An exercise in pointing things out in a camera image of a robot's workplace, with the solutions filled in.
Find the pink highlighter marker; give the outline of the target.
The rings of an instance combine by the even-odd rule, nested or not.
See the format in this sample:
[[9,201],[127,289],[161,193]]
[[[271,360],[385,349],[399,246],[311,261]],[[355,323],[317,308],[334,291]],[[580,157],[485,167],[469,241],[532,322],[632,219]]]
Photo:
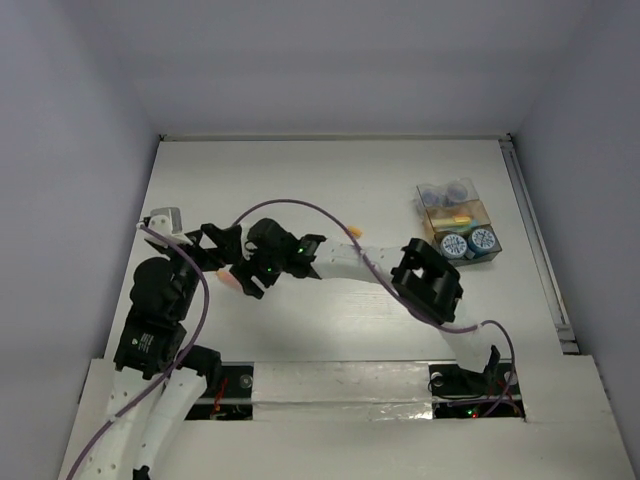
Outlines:
[[235,277],[234,277],[230,272],[228,272],[228,271],[218,271],[218,272],[216,273],[216,276],[217,276],[218,280],[219,280],[222,284],[224,284],[224,285],[226,285],[226,286],[228,286],[228,287],[230,287],[230,288],[239,288],[239,287],[240,287],[239,282],[238,282],[238,281],[235,279]]

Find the blue patterned tape roll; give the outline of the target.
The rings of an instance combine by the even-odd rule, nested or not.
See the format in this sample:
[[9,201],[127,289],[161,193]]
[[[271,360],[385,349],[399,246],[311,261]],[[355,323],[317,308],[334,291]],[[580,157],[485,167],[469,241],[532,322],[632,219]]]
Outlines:
[[468,248],[473,257],[482,257],[494,251],[497,240],[495,234],[488,228],[476,228],[468,237]]

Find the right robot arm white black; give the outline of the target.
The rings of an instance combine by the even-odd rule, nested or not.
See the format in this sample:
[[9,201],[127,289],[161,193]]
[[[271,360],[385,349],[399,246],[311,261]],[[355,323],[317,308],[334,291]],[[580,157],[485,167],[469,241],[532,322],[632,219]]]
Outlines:
[[482,392],[496,381],[500,352],[466,311],[460,273],[425,241],[363,247],[318,234],[298,238],[266,218],[241,227],[240,246],[230,273],[246,295],[262,298],[282,274],[377,283],[412,316],[440,332],[468,390]]

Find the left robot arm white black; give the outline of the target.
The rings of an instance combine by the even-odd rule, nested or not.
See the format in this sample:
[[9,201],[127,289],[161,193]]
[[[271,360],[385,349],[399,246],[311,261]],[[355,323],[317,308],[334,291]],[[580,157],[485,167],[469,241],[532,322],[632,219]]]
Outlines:
[[196,290],[210,291],[206,273],[241,259],[240,226],[183,233],[162,211],[137,227],[159,254],[134,271],[103,424],[69,479],[154,478],[196,400],[225,384],[219,353],[196,346],[183,322]]

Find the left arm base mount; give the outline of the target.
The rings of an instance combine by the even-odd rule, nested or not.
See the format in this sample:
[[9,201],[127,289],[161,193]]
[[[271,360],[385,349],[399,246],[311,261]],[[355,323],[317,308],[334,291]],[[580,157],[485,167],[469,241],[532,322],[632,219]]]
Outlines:
[[186,415],[187,421],[249,421],[253,419],[253,363],[224,363],[215,391],[203,394]]

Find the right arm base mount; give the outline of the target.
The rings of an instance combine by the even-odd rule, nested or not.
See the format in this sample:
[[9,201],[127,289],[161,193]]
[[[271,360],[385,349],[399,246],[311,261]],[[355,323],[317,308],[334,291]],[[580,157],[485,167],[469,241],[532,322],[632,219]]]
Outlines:
[[482,373],[463,370],[455,363],[430,365],[428,391],[437,420],[526,418],[516,372],[495,346]]

